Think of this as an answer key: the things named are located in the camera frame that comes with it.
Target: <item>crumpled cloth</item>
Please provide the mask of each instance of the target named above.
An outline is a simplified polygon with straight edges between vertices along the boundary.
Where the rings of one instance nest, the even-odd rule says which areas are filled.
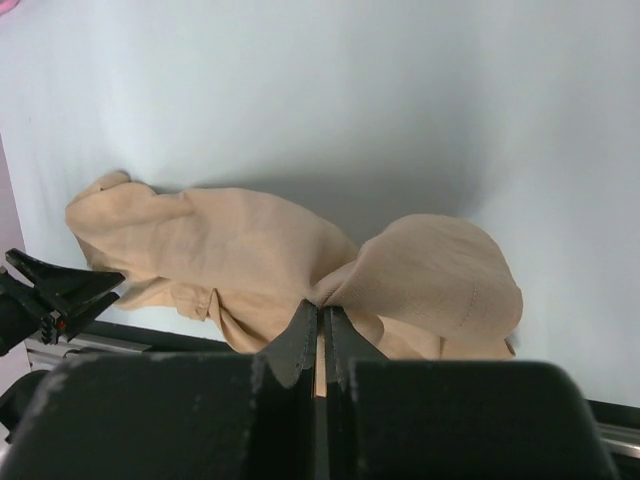
[[[88,264],[125,274],[123,309],[175,307],[256,352],[299,302],[343,306],[392,359],[509,358],[522,295],[500,248],[458,218],[410,215],[362,247],[274,195],[237,188],[156,194],[123,173],[66,209]]]

